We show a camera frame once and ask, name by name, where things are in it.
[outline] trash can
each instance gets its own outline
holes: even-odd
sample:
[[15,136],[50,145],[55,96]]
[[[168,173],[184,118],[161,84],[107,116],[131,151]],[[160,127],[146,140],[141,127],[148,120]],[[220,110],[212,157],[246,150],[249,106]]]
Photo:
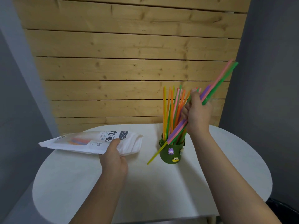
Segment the trash can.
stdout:
[[271,208],[282,224],[299,223],[299,212],[289,205],[269,198],[266,204]]

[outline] green bucket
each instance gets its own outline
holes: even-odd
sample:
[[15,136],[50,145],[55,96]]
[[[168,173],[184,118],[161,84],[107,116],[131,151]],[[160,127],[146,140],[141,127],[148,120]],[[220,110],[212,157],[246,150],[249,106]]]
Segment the green bucket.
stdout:
[[[160,147],[164,145],[165,141],[161,139],[159,141]],[[176,164],[181,160],[181,154],[184,151],[183,147],[185,146],[185,140],[182,144],[179,145],[166,145],[160,152],[161,159],[168,164]]]

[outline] white straw package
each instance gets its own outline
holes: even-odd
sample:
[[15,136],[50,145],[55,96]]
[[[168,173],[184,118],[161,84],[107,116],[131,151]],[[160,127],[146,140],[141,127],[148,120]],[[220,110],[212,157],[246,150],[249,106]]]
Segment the white straw package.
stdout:
[[139,152],[142,135],[130,131],[89,131],[71,133],[54,139],[40,142],[41,147],[70,150],[75,152],[104,154],[110,142],[119,138],[119,154],[126,156]]

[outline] forearm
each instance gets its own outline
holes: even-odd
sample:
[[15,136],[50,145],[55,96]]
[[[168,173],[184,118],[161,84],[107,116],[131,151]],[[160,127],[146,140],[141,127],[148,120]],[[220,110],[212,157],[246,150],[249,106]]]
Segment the forearm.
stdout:
[[111,223],[123,182],[124,177],[103,172],[69,224]]
[[191,139],[224,223],[280,223],[209,133],[197,133]]

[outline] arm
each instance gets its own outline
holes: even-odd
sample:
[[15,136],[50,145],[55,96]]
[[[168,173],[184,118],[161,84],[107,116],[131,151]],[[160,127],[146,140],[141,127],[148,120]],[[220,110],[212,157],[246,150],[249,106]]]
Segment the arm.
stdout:
[[231,164],[209,132],[212,106],[202,106],[199,94],[183,110],[187,132],[219,214],[229,224],[281,224],[275,214]]
[[128,171],[126,159],[116,149],[119,142],[113,140],[100,155],[102,174],[69,224],[111,223]]

